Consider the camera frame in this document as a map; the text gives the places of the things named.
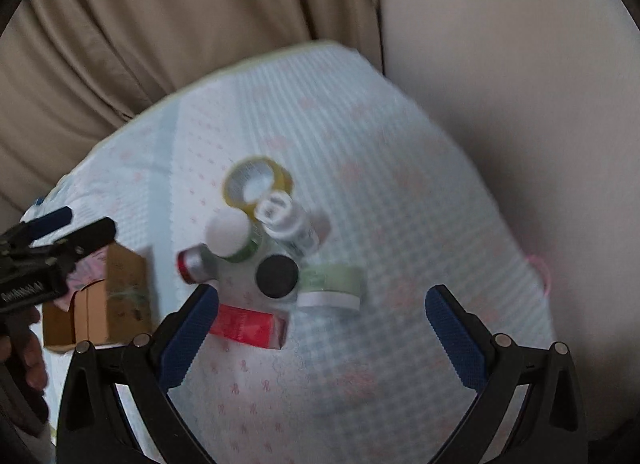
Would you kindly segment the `person's hand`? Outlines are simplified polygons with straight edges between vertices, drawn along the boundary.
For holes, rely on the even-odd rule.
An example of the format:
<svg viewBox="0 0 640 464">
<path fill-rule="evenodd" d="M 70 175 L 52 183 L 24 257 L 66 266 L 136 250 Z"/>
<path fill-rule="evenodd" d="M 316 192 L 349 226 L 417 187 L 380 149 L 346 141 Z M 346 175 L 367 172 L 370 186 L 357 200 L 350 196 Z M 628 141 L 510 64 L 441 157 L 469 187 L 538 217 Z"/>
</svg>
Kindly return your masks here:
<svg viewBox="0 0 640 464">
<path fill-rule="evenodd" d="M 40 312 L 36 307 L 23 310 L 16 316 L 16 322 L 25 330 L 24 347 L 17 351 L 25 366 L 26 383 L 36 392 L 43 392 L 48 384 L 48 374 L 44 364 L 42 346 L 32 332 L 32 326 L 40 321 Z"/>
</svg>

